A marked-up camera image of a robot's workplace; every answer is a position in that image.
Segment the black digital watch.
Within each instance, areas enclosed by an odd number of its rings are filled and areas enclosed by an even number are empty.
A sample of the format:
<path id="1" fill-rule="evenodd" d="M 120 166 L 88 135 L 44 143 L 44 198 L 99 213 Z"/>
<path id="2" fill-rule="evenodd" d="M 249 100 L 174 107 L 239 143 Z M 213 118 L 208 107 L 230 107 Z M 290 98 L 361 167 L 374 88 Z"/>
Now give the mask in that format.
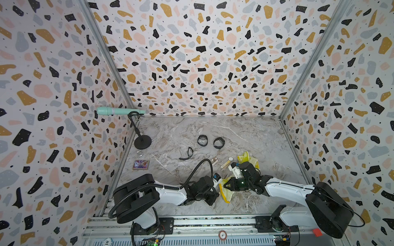
<path id="1" fill-rule="evenodd" d="M 213 146 L 216 149 L 222 149 L 225 146 L 225 140 L 222 137 L 217 137 L 214 141 L 213 141 Z"/>

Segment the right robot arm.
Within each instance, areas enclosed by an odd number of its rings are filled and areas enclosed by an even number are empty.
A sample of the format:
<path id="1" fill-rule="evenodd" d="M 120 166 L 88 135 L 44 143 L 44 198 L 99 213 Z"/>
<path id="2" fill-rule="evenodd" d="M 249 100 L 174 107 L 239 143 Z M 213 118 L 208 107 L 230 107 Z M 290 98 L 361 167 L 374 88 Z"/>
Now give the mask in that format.
<path id="1" fill-rule="evenodd" d="M 283 232 L 293 226 L 320 229 L 332 238 L 341 239 L 355 211 L 328 184 L 302 185 L 282 181 L 269 175 L 232 177 L 223 187 L 232 192 L 252 191 L 267 197 L 279 197 L 299 204 L 280 205 L 262 228 Z"/>

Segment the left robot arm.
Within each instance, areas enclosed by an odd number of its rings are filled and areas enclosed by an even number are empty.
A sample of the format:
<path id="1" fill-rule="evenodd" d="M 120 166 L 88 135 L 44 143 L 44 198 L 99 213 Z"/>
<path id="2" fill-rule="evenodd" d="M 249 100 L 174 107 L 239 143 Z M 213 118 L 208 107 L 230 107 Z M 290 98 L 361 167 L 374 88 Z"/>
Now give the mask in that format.
<path id="1" fill-rule="evenodd" d="M 208 159 L 202 160 L 179 186 L 157 182 L 152 174 L 144 174 L 115 189 L 108 217 L 119 224 L 132 222 L 132 235 L 172 234 L 173 218 L 160 219 L 154 205 L 188 206 L 204 201 L 212 206 L 219 197 L 216 188 L 220 180 Z"/>

